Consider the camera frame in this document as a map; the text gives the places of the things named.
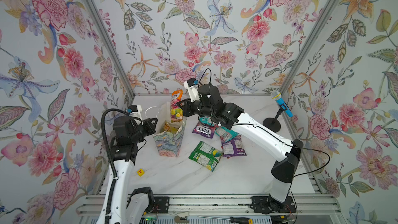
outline snack bag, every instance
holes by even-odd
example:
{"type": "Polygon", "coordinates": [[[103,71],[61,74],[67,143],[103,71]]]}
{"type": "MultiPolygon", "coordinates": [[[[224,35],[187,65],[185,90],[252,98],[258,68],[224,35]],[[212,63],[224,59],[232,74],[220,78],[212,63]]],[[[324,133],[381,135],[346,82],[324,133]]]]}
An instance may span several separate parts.
{"type": "Polygon", "coordinates": [[[182,120],[182,109],[176,105],[177,102],[181,101],[182,94],[183,91],[181,89],[176,90],[172,93],[172,100],[170,102],[170,113],[172,122],[180,122],[182,120]]]}
{"type": "Polygon", "coordinates": [[[224,153],[223,157],[247,156],[240,135],[222,144],[222,151],[224,153]]]}
{"type": "Polygon", "coordinates": [[[221,143],[226,143],[230,141],[232,138],[236,137],[239,133],[234,132],[232,130],[228,130],[225,127],[217,127],[216,134],[220,136],[221,143]]]}
{"type": "Polygon", "coordinates": [[[216,127],[205,126],[201,122],[198,122],[192,133],[200,134],[205,138],[213,138],[216,127]]]}
{"type": "Polygon", "coordinates": [[[207,169],[214,171],[217,163],[220,161],[222,151],[211,147],[207,143],[201,141],[193,150],[189,159],[196,161],[206,167],[207,169]]]}

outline marble surface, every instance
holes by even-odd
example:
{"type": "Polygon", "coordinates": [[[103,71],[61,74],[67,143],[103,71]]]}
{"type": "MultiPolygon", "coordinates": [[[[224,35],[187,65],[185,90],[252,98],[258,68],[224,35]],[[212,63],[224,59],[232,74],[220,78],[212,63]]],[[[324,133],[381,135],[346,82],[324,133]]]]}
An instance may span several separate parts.
{"type": "MultiPolygon", "coordinates": [[[[142,117],[145,109],[152,106],[161,106],[169,101],[170,96],[136,96],[135,105],[142,106],[142,117]]],[[[275,116],[278,107],[269,96],[224,96],[224,102],[233,102],[242,107],[258,122],[266,117],[275,116]]],[[[283,137],[289,138],[283,118],[281,130],[283,137]]],[[[271,168],[275,160],[254,142],[242,136],[243,146],[247,156],[222,157],[213,172],[188,157],[200,141],[221,150],[221,141],[217,135],[212,139],[193,134],[197,116],[187,118],[186,130],[182,141],[179,157],[163,157],[158,155],[153,138],[146,137],[147,144],[137,155],[134,172],[129,181],[129,192],[136,188],[151,187],[154,194],[259,194],[269,193],[272,185],[271,168]],[[140,177],[136,173],[143,169],[145,174],[140,177]]],[[[296,174],[305,173],[302,162],[299,163],[296,174]]],[[[106,193],[107,178],[101,188],[101,194],[106,193]]],[[[297,194],[313,194],[314,189],[307,175],[296,177],[291,191],[297,194]]]]}

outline black cable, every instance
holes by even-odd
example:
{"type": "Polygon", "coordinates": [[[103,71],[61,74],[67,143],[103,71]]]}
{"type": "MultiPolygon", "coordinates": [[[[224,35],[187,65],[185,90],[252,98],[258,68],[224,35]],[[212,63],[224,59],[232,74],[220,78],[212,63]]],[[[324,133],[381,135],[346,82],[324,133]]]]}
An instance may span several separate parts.
{"type": "Polygon", "coordinates": [[[121,113],[123,113],[125,115],[128,115],[128,113],[125,112],[125,111],[122,111],[122,110],[116,109],[116,108],[111,108],[111,109],[105,110],[103,112],[103,114],[102,114],[102,117],[101,117],[102,139],[103,139],[103,142],[104,142],[106,155],[108,156],[109,165],[111,166],[112,175],[113,175],[113,180],[112,180],[111,187],[109,188],[109,195],[108,195],[108,200],[107,200],[107,204],[106,204],[105,224],[109,224],[109,219],[110,219],[109,214],[111,212],[113,190],[115,189],[115,185],[116,185],[116,179],[115,178],[117,177],[115,164],[114,164],[113,159],[112,159],[111,149],[109,148],[108,139],[106,137],[106,131],[105,131],[105,116],[109,112],[121,112],[121,113]]]}

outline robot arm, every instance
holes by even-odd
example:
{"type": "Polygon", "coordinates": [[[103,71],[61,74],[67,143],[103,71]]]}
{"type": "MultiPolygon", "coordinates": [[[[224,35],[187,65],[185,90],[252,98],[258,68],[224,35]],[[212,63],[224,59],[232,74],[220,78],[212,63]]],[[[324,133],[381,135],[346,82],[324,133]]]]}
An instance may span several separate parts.
{"type": "Polygon", "coordinates": [[[183,116],[194,114],[211,117],[218,125],[250,138],[265,149],[276,160],[271,173],[274,176],[271,193],[268,197],[269,209],[278,212],[284,206],[293,176],[300,161],[303,143],[296,139],[281,137],[255,121],[241,107],[234,103],[224,103],[217,87],[211,83],[199,86],[196,79],[184,83],[189,99],[178,102],[183,116]]]}

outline green snack bag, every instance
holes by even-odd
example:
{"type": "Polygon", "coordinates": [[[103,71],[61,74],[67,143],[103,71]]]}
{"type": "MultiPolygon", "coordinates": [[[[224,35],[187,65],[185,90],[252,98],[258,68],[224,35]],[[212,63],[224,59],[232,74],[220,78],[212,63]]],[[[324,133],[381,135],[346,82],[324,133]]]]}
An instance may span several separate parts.
{"type": "Polygon", "coordinates": [[[201,141],[193,150],[189,159],[196,161],[206,167],[207,169],[214,171],[217,163],[222,157],[222,151],[211,147],[207,143],[201,141]]]}

